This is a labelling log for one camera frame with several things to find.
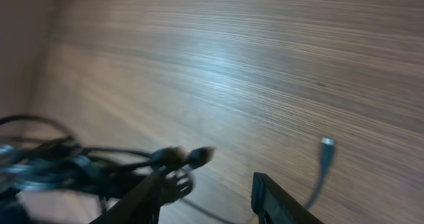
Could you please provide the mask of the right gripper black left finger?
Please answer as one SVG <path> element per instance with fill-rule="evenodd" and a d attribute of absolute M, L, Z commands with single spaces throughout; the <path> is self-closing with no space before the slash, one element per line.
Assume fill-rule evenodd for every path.
<path fill-rule="evenodd" d="M 160 208 L 186 196 L 186 173 L 181 166 L 154 168 L 148 175 L 135 174 L 137 166 L 113 166 L 90 174 L 93 193 L 102 200 L 119 201 L 90 224 L 157 223 Z"/>

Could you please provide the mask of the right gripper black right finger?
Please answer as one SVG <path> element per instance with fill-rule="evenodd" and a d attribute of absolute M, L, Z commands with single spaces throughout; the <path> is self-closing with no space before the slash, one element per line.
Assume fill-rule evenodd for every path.
<path fill-rule="evenodd" d="M 259 224 L 323 224 L 265 173 L 253 175 L 251 208 Z"/>

